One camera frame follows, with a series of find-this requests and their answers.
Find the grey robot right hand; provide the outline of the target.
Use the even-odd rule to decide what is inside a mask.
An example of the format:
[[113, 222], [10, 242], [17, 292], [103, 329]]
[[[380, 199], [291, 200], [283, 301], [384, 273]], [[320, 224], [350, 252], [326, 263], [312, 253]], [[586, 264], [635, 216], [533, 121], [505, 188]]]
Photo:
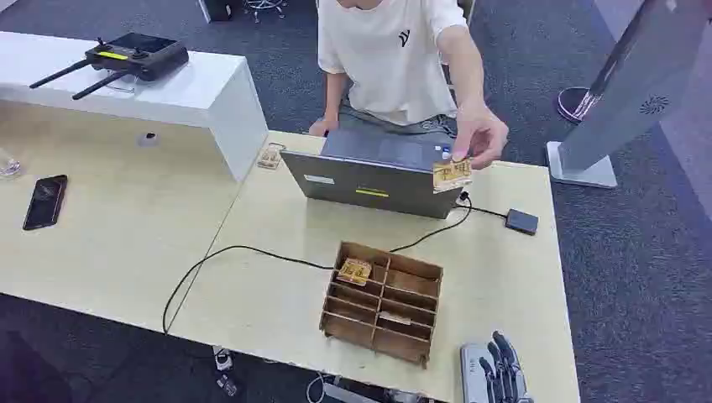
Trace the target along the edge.
[[460, 350], [463, 402], [534, 402], [512, 343], [499, 331], [486, 344], [466, 343]]

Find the person's left hand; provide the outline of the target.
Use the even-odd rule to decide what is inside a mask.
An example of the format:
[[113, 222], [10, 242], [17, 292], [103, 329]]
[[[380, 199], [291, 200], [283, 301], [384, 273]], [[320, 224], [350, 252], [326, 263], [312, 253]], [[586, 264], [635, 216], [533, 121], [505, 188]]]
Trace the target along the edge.
[[473, 170], [482, 170], [499, 160], [509, 129], [483, 102], [464, 102], [458, 107], [455, 162], [469, 160]]

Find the person's right hand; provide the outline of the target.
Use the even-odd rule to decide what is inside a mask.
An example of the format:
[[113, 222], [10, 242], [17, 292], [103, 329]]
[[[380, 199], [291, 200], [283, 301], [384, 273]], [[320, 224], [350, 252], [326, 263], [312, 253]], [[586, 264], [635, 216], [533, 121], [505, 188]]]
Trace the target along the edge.
[[338, 129], [339, 121], [337, 118], [322, 117], [316, 120], [308, 129], [308, 134], [316, 137], [326, 137], [332, 130]]

